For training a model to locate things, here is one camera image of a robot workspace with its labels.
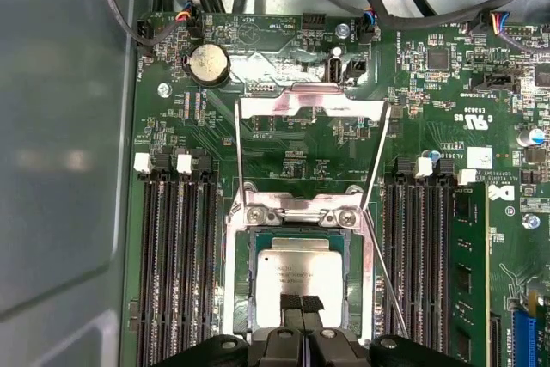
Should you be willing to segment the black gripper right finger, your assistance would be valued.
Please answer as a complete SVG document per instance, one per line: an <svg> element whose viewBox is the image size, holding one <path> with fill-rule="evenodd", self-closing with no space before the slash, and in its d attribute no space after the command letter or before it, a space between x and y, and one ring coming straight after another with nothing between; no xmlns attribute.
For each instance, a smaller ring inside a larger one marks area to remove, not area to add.
<svg viewBox="0 0 550 367"><path fill-rule="evenodd" d="M346 330L323 326L304 331L311 366L456 366L456 359L399 335L383 335L362 346Z"/></svg>

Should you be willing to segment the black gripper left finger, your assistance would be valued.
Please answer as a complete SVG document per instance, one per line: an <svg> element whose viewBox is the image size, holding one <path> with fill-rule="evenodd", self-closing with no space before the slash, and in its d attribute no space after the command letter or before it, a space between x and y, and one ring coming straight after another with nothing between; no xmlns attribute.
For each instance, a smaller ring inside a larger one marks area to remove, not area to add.
<svg viewBox="0 0 550 367"><path fill-rule="evenodd" d="M250 342L220 334L162 361L164 366L302 366L305 320L286 323L287 313L303 317L303 302L297 295L282 295L279 327L261 328Z"/></svg>

